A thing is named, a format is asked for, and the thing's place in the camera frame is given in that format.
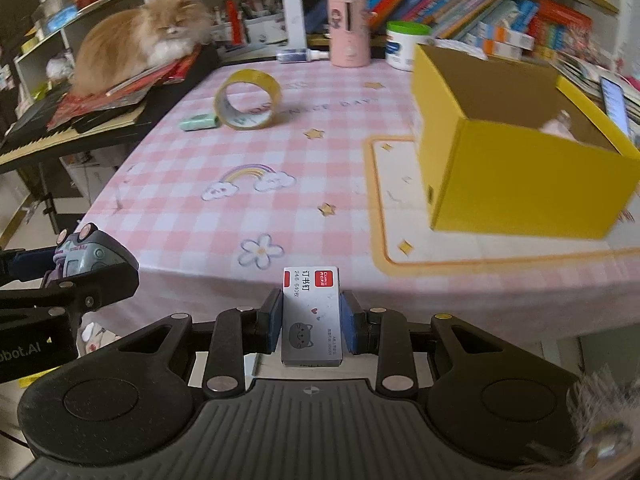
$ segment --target green lid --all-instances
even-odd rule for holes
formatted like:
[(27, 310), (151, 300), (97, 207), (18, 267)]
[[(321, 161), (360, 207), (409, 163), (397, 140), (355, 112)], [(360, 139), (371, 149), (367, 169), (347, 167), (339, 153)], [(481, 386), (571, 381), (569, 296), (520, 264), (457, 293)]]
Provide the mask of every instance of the green lid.
[(426, 36), (431, 33), (431, 27), (414, 22), (386, 22), (386, 30), (412, 36)]

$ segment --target cat's face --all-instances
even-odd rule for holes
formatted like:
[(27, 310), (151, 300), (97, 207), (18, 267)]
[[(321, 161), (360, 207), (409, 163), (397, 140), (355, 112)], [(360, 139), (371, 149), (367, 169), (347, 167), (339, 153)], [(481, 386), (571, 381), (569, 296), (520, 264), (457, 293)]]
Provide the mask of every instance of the cat's face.
[(149, 0), (144, 8), (160, 40), (210, 38), (212, 18), (202, 0)]
[(300, 350), (301, 348), (309, 348), (313, 346), (311, 341), (311, 329), (313, 325), (304, 323), (294, 323), (289, 328), (289, 342), (293, 348)]

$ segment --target yellow tape roll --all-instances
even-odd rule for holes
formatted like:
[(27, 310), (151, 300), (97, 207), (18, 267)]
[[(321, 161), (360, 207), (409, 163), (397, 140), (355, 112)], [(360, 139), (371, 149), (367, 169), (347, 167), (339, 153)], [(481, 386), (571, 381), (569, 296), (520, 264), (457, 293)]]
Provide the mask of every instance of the yellow tape roll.
[[(229, 102), (226, 89), (235, 83), (249, 83), (261, 88), (271, 99), (271, 107), (260, 112), (241, 112)], [(276, 109), (282, 98), (282, 91), (278, 82), (269, 74), (243, 68), (234, 72), (218, 90), (214, 100), (216, 115), (224, 124), (235, 130), (259, 130), (268, 126), (276, 115)]]

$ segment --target white tub with green lid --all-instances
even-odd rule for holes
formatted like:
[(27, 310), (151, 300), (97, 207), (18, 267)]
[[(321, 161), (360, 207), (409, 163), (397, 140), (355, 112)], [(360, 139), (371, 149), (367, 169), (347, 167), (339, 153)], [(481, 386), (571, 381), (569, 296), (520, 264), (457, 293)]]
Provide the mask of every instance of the white tub with green lid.
[(431, 27), (422, 23), (388, 22), (386, 24), (386, 62), (393, 68), (413, 71), (415, 46), (426, 43)]

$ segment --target gray ribbed panel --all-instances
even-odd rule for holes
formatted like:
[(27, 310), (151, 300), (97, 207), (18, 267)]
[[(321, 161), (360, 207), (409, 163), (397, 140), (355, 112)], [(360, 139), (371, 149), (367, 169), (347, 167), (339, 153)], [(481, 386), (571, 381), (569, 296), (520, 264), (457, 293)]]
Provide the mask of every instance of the gray ribbed panel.
[[(310, 396), (310, 386), (320, 392)], [(446, 447), (414, 404), (364, 380), (257, 380), (239, 399), (211, 400), (153, 456), (109, 468), (37, 459), (17, 480), (501, 480)]]

